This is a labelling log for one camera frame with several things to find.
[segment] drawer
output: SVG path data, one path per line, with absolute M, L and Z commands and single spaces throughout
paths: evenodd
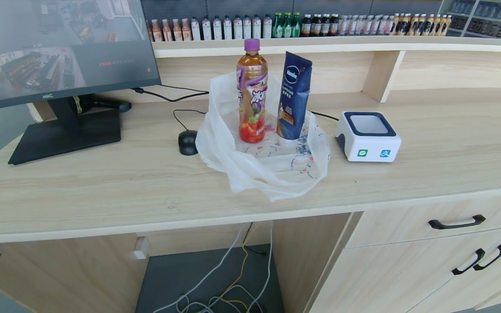
M 483 216 L 485 220 L 480 224 L 465 225 L 473 224 L 474 216 Z M 435 220 L 434 226 L 437 226 L 438 222 L 444 226 L 464 226 L 435 229 L 429 224 L 430 220 Z M 494 228 L 501 228 L 501 195 L 474 195 L 473 198 L 466 200 L 449 200 L 363 212 L 346 247 L 422 240 Z

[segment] drawer handle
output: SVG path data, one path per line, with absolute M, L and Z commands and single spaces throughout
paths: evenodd
M 485 266 L 480 266 L 480 265 L 475 265 L 473 266 L 473 269 L 475 271 L 482 271 L 483 269 L 486 269 L 487 267 L 489 267 L 492 263 L 494 263 L 497 259 L 501 258 L 501 245 L 498 246 L 498 251 L 500 251 L 499 255 L 497 257 L 495 257 L 489 264 L 485 265 Z
M 470 269 L 471 267 L 475 266 L 475 264 L 477 264 L 483 257 L 484 257 L 484 250 L 482 250 L 481 248 L 479 248 L 477 251 L 475 251 L 475 253 L 477 254 L 477 259 L 475 260 L 475 262 L 471 263 L 471 265 L 469 265 L 466 269 L 464 269 L 463 271 L 460 271 L 457 269 L 457 267 L 455 269 L 453 269 L 451 272 L 454 274 L 454 275 L 461 275 L 465 272 L 467 272 L 468 269 Z
M 486 218 L 480 214 L 473 216 L 473 219 L 475 220 L 475 222 L 469 224 L 444 225 L 439 220 L 429 220 L 428 224 L 430 224 L 430 226 L 435 230 L 451 230 L 453 228 L 477 226 L 482 224 L 486 220 Z

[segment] cabinet door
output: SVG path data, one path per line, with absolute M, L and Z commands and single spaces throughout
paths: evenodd
M 500 237 L 501 230 L 489 230 L 343 249 L 310 312 L 405 313 Z
M 486 250 L 477 267 L 455 276 L 448 283 L 413 308 L 410 313 L 449 313 L 475 307 L 501 290 L 501 238 Z

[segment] bottle cap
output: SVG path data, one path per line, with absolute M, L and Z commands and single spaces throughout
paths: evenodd
M 260 40 L 257 38 L 245 39 L 245 51 L 260 50 Z

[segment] monitor screen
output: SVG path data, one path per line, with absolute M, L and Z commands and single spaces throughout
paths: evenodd
M 0 107 L 159 83 L 140 0 L 0 0 Z

